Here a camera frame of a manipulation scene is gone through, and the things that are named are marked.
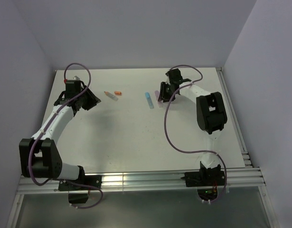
purple cable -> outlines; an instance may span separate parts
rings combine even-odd
[[[193,83],[195,83],[195,82],[199,82],[200,80],[203,79],[203,74],[202,74],[198,69],[196,69],[195,67],[190,66],[190,65],[177,65],[177,66],[174,66],[174,67],[170,68],[170,70],[172,70],[172,69],[174,69],[174,68],[177,68],[177,67],[182,67],[182,66],[183,66],[183,67],[190,67],[190,68],[192,68],[192,69],[198,71],[199,74],[201,75],[201,78],[192,81],[192,82],[191,82],[190,84],[188,84],[188,85],[184,85],[184,86],[178,88],[178,89],[172,94],[172,96],[171,96],[171,98],[170,98],[170,100],[169,100],[169,102],[168,102],[168,105],[167,105],[167,107],[166,107],[166,112],[165,112],[165,117],[164,117],[164,131],[165,131],[165,135],[166,135],[167,141],[169,142],[169,144],[171,145],[171,147],[172,147],[173,149],[175,149],[176,151],[181,152],[181,153],[203,153],[203,152],[213,153],[213,154],[215,154],[215,155],[221,160],[221,162],[222,162],[222,164],[223,164],[223,166],[224,166],[224,170],[225,170],[225,184],[224,184],[224,186],[223,186],[223,189],[222,189],[221,194],[218,194],[218,196],[217,196],[216,199],[210,201],[210,202],[214,202],[214,201],[216,201],[217,199],[219,199],[219,198],[220,198],[220,195],[222,195],[222,194],[225,192],[225,189],[226,189],[226,186],[227,186],[227,170],[226,170],[226,165],[225,165],[223,159],[221,158],[221,156],[220,156],[217,152],[215,152],[215,151],[210,151],[210,150],[199,150],[199,151],[183,151],[183,150],[180,150],[179,148],[177,148],[177,147],[171,142],[171,140],[170,140],[170,138],[169,138],[169,136],[168,136],[168,132],[167,132],[167,113],[168,113],[168,110],[169,110],[170,104],[171,104],[173,98],[175,97],[175,94],[177,94],[182,88],[185,88],[185,87],[191,86]]]
[[[82,66],[89,74],[89,82],[88,82],[88,85],[86,86],[86,88],[84,88],[83,91],[81,91],[78,95],[76,95],[75,97],[71,98],[70,100],[68,100],[67,102],[65,102],[62,106],[60,106],[60,108],[57,109],[56,113],[53,114],[53,116],[51,117],[51,119],[48,121],[48,123],[46,124],[46,126],[43,128],[43,131],[42,133],[40,133],[40,135],[37,137],[37,139],[34,141],[32,147],[31,147],[31,150],[30,150],[30,153],[28,155],[28,171],[30,173],[30,177],[32,179],[32,181],[38,185],[38,186],[42,186],[42,185],[45,185],[49,179],[47,179],[46,181],[44,181],[43,183],[39,183],[35,177],[34,177],[34,174],[33,174],[33,170],[32,170],[32,158],[33,158],[33,151],[36,147],[36,144],[37,142],[41,139],[41,137],[44,135],[44,133],[47,131],[47,129],[49,128],[49,126],[52,124],[52,122],[54,121],[54,119],[56,118],[56,116],[58,115],[58,113],[65,107],[67,106],[68,103],[70,103],[71,101],[73,101],[74,99],[80,97],[90,86],[90,83],[91,83],[91,73],[89,71],[89,69],[83,65],[83,64],[80,64],[80,63],[71,63],[69,64],[66,68],[65,68],[65,72],[64,72],[64,79],[66,79],[66,71],[68,70],[68,68],[72,65],[79,65],[79,66]]]

